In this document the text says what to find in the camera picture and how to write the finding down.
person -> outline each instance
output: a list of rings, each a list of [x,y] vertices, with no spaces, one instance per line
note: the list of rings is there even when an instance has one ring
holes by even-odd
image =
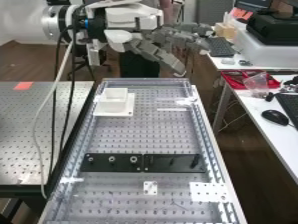
[[[172,23],[172,0],[143,0],[141,3],[153,8],[157,8],[160,3],[160,7],[164,11],[165,23]],[[120,53],[119,62],[121,78],[159,78],[160,64],[147,60],[141,55],[131,51]]]

transparent enclosure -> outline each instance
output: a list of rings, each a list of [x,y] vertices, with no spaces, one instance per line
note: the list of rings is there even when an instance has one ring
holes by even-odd
[[[133,117],[93,116],[95,100],[44,223],[237,223],[189,82],[108,79],[97,95],[105,88],[136,94]],[[144,167],[140,172],[81,172],[88,153],[200,155],[201,171],[147,172]],[[147,181],[157,185],[155,195],[144,193]],[[191,183],[199,183],[204,195],[193,195]]]

black metal plate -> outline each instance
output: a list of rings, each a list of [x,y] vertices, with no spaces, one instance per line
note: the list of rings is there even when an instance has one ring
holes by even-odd
[[[205,173],[204,160],[200,154],[145,154],[144,172]]]
[[[131,158],[136,157],[136,163],[131,162]],[[141,172],[143,171],[143,155],[141,154],[107,154],[87,153],[81,172]]]

white box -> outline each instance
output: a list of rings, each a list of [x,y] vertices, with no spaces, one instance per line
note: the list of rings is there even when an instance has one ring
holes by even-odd
[[[234,45],[254,66],[298,68],[298,46],[265,45],[246,30],[237,31]]]
[[[105,112],[120,113],[121,111],[124,111],[127,100],[127,88],[105,88],[100,96],[100,104]]]

black case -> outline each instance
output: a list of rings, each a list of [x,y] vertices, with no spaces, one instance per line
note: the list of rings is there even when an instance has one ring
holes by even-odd
[[[246,29],[266,45],[298,46],[298,18],[292,15],[257,12]]]

